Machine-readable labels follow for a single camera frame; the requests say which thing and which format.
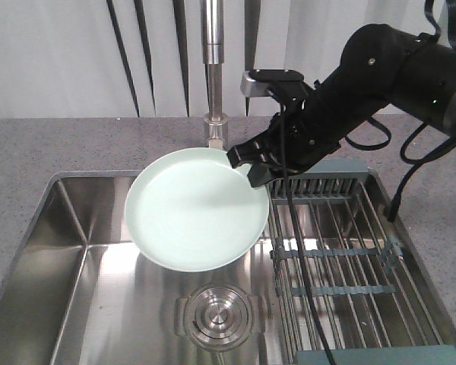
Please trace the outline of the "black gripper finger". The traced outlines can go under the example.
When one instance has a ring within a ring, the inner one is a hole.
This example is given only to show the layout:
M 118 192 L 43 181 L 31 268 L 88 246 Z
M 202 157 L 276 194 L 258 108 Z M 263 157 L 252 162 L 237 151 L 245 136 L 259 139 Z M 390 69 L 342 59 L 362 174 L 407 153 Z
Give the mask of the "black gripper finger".
M 249 169 L 247 178 L 250 186 L 255 189 L 279 179 L 280 171 L 262 166 L 261 164 L 253 164 Z
M 232 146 L 226 153 L 233 169 L 243 164 L 258 164 L 267 161 L 264 142 L 259 137 L 254 137 L 246 142 Z

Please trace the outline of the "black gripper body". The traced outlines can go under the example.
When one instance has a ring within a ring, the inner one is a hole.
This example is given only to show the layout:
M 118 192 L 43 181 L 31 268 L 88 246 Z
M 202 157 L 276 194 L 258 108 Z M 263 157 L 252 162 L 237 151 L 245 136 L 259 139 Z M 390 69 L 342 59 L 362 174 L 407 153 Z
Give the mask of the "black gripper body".
M 336 120 L 316 89 L 302 81 L 274 81 L 268 93 L 280 105 L 261 134 L 263 165 L 272 175 L 302 173 L 339 148 Z

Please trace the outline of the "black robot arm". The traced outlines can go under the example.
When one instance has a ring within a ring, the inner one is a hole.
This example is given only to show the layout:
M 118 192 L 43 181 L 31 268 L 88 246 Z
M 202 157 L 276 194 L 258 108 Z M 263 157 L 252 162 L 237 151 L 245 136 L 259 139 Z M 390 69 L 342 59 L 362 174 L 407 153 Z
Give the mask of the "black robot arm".
M 386 24 L 358 29 L 339 66 L 317 86 L 294 70 L 252 69 L 242 92 L 282 106 L 265 131 L 228 150 L 232 167 L 251 165 L 254 187 L 304 173 L 388 105 L 456 138 L 456 52 Z

